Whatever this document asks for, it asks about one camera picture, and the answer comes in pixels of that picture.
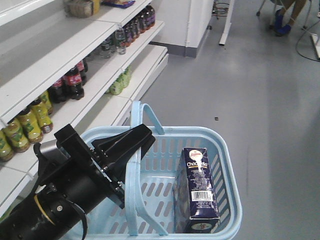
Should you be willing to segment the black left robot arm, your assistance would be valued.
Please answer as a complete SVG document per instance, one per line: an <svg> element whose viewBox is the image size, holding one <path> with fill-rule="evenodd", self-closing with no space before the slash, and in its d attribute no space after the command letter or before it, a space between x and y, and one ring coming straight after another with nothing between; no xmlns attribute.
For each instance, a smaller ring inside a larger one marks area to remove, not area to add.
<svg viewBox="0 0 320 240"><path fill-rule="evenodd" d="M55 133L53 151L33 148L38 158L35 187L0 224L3 240L58 240L104 199L125 206L126 166L137 150L146 153L155 137L144 124L87 145L71 125Z"/></svg>

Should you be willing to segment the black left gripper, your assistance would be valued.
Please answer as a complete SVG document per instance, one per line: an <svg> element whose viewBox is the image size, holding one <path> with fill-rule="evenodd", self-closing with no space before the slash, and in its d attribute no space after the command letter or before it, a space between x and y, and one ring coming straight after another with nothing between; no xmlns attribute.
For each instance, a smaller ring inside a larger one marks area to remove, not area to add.
<svg viewBox="0 0 320 240"><path fill-rule="evenodd" d="M66 199L82 209L94 209L105 198L125 206L126 165L141 149L141 159L155 142L152 131L140 124L114 136L93 140L91 149L76 130L67 124L55 139L37 143L38 185L50 200Z"/></svg>

